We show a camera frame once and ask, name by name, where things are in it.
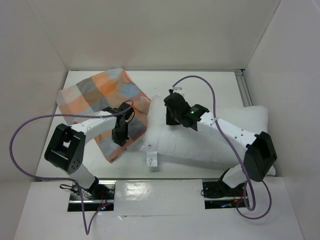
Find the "white pillow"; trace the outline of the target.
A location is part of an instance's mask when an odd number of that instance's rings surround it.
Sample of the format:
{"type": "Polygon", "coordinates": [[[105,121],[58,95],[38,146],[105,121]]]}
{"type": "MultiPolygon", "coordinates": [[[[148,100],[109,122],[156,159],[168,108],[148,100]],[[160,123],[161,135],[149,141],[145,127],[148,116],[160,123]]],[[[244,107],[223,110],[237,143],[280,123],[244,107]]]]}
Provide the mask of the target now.
{"type": "MultiPolygon", "coordinates": [[[[268,110],[264,106],[220,107],[217,115],[255,134],[268,131],[268,110]]],[[[182,165],[222,170],[239,163],[225,141],[182,125],[166,125],[166,107],[161,96],[155,95],[151,100],[142,140],[140,151],[158,152],[182,165]]]]}

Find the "checkered orange grey pillowcase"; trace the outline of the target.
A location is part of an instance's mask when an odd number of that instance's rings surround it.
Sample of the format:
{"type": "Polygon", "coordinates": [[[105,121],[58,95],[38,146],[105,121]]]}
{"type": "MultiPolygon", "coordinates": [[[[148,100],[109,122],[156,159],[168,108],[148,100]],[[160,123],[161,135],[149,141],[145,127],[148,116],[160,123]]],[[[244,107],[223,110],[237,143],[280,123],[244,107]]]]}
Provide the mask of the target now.
{"type": "Polygon", "coordinates": [[[122,68],[107,70],[75,85],[62,89],[56,97],[62,114],[93,115],[106,107],[118,108],[132,100],[135,116],[128,124],[128,141],[119,146],[112,141],[112,131],[107,130],[94,138],[103,156],[112,163],[147,130],[147,115],[151,100],[130,79],[122,68]]]}

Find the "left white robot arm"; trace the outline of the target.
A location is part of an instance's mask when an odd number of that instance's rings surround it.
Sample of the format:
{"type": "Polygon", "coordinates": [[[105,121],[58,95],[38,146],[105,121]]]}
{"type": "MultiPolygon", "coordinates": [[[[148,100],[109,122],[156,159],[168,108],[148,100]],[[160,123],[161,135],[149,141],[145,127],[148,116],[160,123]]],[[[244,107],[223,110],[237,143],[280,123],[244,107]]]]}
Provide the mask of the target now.
{"type": "Polygon", "coordinates": [[[124,146],[129,140],[129,119],[134,115],[133,101],[127,100],[118,108],[106,107],[88,120],[72,125],[59,124],[49,141],[44,158],[63,170],[78,184],[88,200],[107,192],[96,176],[83,164],[86,144],[105,131],[111,130],[111,140],[124,146]]]}

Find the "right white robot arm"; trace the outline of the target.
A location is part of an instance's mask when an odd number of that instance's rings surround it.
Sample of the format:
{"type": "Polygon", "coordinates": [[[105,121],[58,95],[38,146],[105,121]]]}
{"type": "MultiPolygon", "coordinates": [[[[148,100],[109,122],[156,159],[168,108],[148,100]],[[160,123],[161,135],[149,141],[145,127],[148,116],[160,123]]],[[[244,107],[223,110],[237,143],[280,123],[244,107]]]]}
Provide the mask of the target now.
{"type": "Polygon", "coordinates": [[[190,106],[178,92],[170,93],[163,101],[167,125],[190,128],[209,136],[210,141],[226,143],[241,160],[220,177],[218,190],[223,196],[230,196],[247,180],[261,182],[277,160],[272,138],[267,132],[257,134],[244,130],[216,117],[202,105],[190,106]]]}

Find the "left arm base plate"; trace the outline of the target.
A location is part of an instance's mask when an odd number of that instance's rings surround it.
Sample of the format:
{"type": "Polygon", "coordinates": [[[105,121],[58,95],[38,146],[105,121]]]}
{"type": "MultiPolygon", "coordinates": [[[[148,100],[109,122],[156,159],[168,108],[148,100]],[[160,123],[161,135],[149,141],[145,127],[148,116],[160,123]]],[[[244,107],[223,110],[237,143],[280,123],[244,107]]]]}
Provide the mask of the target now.
{"type": "MultiPolygon", "coordinates": [[[[95,212],[97,209],[102,212],[111,212],[114,210],[116,182],[101,180],[99,184],[103,187],[102,190],[98,190],[97,193],[91,194],[86,190],[81,191],[85,212],[95,212]]],[[[74,183],[72,185],[61,184],[59,188],[62,190],[68,190],[70,193],[67,211],[81,212],[81,196],[77,186],[74,183]]]]}

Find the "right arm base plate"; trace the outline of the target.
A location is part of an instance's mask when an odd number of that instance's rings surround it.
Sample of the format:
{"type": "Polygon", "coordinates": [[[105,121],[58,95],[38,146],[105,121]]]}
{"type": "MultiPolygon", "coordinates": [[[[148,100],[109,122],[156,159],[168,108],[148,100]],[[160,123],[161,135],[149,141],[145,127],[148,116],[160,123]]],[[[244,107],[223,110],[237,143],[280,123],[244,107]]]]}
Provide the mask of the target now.
{"type": "Polygon", "coordinates": [[[235,188],[230,188],[220,180],[210,180],[202,182],[200,194],[204,197],[204,208],[209,209],[231,209],[245,208],[249,206],[248,197],[244,197],[244,183],[235,188]]]}

